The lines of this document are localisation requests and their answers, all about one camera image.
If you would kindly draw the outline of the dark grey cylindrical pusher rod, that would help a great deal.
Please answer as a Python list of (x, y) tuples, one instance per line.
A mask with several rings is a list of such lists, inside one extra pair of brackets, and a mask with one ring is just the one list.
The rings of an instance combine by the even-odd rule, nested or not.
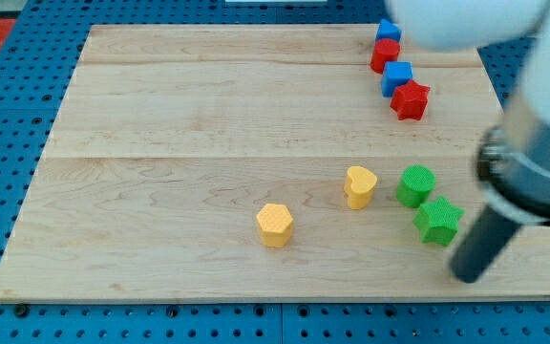
[(453, 276), (467, 284), (476, 282), (520, 228), (520, 223), (485, 205), (450, 259)]

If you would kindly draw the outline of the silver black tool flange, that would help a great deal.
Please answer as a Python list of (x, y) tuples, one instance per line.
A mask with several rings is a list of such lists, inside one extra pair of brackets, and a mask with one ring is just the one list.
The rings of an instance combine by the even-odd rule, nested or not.
[(509, 99), (504, 117), (481, 141), (476, 170), (498, 216), (519, 226), (550, 226), (550, 115), (529, 99)]

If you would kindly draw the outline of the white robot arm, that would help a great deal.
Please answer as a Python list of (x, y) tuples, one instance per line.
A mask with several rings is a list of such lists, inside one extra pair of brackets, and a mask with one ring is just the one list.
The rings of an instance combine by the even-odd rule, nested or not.
[(437, 51), (538, 38), (506, 102), (482, 139), (476, 174), (486, 205), (450, 260), (474, 283), (522, 226), (550, 226), (550, 1), (397, 0), (386, 4), (416, 45)]

